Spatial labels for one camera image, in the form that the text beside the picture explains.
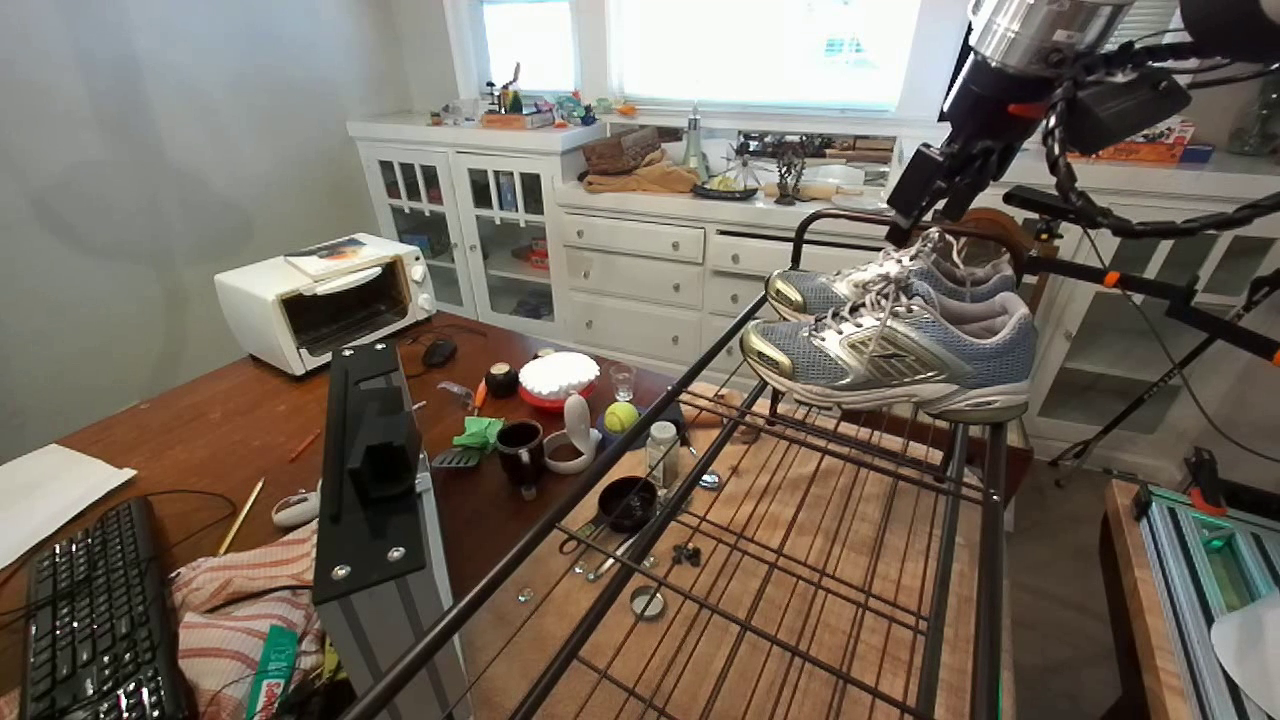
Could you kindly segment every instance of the metal wire rack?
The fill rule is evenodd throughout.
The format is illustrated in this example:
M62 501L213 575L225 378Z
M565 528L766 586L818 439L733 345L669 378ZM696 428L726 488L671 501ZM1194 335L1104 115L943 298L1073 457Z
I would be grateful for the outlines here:
M634 428L716 415L657 518L580 534L614 478L650 474L617 444L351 715L435 652L466 661L458 715L1000 715L1003 423L833 415L707 371L759 306Z

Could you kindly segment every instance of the wooden table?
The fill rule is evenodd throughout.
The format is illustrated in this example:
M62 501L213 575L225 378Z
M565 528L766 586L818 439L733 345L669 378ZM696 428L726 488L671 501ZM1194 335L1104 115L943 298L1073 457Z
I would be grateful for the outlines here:
M424 370L422 356L442 335L458 342L458 362L449 370ZM428 454L443 454L466 419L466 406L442 390L443 380L477 390L489 364L525 364L535 356L535 348L546 348L530 335L459 315L435 315L394 342L400 345L400 370L411 401L424 401L422 435ZM614 401L617 378L621 364L606 364L600 386L593 386L589 401L597 413ZM634 371L634 391L642 406L662 390L662 378ZM123 498L152 498L160 549L167 549L167 570L180 570L216 554L231 514L244 503L253 485L266 480L266 491L231 549L278 541L279 534L273 523L273 503L298 488L315 488L320 480L325 409L327 371L294 380L269 364L237 362L191 386L95 419L62 444L119 467L136 467L136 480L90 507L68 528L95 520ZM489 401L486 415L535 415L546 428L560 428L560 415L532 413L522 401ZM496 462L486 462L477 474L435 474L458 598L469 594L569 488L573 480L550 478L535 501L522 501L502 478ZM0 613L19 613L28 594L24 572L10 572L5 579ZM0 689L19 686L19 631L19 619L0 631Z
M1104 579L1114 609L1114 636L1126 695L1109 715L1195 715L1195 689L1175 640L1170 598L1156 579L1151 554L1145 549L1131 518L1135 485L1109 488L1104 518Z

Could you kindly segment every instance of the wall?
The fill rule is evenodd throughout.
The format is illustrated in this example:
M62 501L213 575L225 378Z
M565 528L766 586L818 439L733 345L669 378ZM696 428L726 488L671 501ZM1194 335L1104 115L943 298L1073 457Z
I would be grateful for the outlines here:
M0 462L239 356L213 274L372 228L346 121L453 98L408 25L449 50L433 0L0 6Z

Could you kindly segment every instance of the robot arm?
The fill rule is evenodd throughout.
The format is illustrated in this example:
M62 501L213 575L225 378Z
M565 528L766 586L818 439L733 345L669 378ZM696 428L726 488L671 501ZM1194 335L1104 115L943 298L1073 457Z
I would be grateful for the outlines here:
M1128 6L975 0L969 56L939 112L952 131L897 182L889 242L914 245L929 213L959 221L1047 115L1063 150L1095 153L1181 112L1194 98L1161 61L1280 61L1280 0L1181 0L1194 44L1100 53Z

